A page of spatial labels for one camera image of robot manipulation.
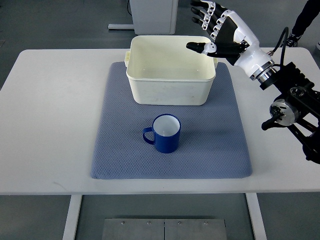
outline mug handle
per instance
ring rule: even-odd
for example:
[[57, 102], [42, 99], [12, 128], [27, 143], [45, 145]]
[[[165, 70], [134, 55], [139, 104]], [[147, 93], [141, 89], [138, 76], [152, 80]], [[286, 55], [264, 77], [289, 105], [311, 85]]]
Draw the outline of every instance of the mug handle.
[[151, 144], [151, 145], [155, 145], [155, 141], [153, 140], [150, 140], [146, 137], [146, 133], [148, 132], [153, 132], [152, 131], [152, 127], [146, 127], [145, 129], [143, 129], [143, 139], [148, 143], [148, 144]]

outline mug rim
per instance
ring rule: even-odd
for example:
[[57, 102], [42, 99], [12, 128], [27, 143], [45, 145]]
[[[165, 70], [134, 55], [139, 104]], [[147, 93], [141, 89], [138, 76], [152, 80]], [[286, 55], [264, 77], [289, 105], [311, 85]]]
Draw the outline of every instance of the mug rim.
[[[174, 118], [178, 121], [178, 123], [179, 123], [179, 129], [178, 129], [174, 134], [169, 135], [169, 136], [163, 136], [163, 135], [161, 135], [161, 134], [159, 134], [159, 133], [157, 133], [157, 132], [155, 131], [155, 128], [154, 128], [155, 121], [156, 121], [158, 118], [162, 117], [162, 116], [171, 116], [171, 117], [174, 117]], [[158, 115], [158, 116], [153, 120], [153, 122], [152, 122], [152, 131], [153, 131], [155, 134], [157, 134], [157, 135], [159, 135], [159, 136], [162, 136], [162, 137], [172, 137], [172, 136], [176, 135], [177, 133], [179, 133], [180, 130], [181, 130], [181, 122], [180, 122], [179, 118], [177, 118], [175, 115], [170, 114], [170, 113], [160, 114], [160, 115]]]

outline shoe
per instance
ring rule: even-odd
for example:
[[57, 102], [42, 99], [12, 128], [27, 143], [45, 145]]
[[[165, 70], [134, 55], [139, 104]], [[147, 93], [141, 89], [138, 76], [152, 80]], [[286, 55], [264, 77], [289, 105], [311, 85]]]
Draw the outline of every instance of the shoe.
[[297, 36], [295, 34], [290, 34], [290, 36], [287, 38], [285, 46], [292, 48], [292, 47], [298, 47], [298, 41], [301, 38], [302, 35]]

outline table leg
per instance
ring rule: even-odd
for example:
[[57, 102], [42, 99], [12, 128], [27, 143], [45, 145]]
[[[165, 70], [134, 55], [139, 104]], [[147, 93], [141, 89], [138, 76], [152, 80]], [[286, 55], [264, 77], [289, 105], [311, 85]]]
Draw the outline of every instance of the table leg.
[[74, 240], [77, 231], [82, 195], [71, 195], [62, 240]]
[[255, 240], [267, 240], [257, 194], [246, 193], [245, 196], [249, 208], [254, 238]]

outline white table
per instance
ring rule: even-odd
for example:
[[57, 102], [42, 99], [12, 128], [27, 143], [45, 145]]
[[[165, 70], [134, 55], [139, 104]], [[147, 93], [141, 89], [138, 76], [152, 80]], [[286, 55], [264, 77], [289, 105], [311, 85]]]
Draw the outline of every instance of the white table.
[[[91, 160], [109, 67], [124, 61], [126, 51], [26, 50], [19, 55], [0, 91], [0, 194], [72, 195], [68, 226], [77, 220], [81, 196], [88, 194], [246, 193], [248, 200], [253, 199], [250, 209], [259, 208], [255, 193], [320, 191], [320, 165], [305, 160], [301, 144], [290, 131], [261, 130], [279, 91], [274, 86], [262, 91], [258, 81], [252, 82], [224, 59], [220, 61], [228, 65], [231, 74], [251, 176], [92, 179]], [[285, 63], [293, 61], [315, 83], [314, 89], [320, 90], [320, 70], [306, 49], [288, 48], [285, 56]], [[274, 55], [276, 63], [279, 58], [280, 49]]]

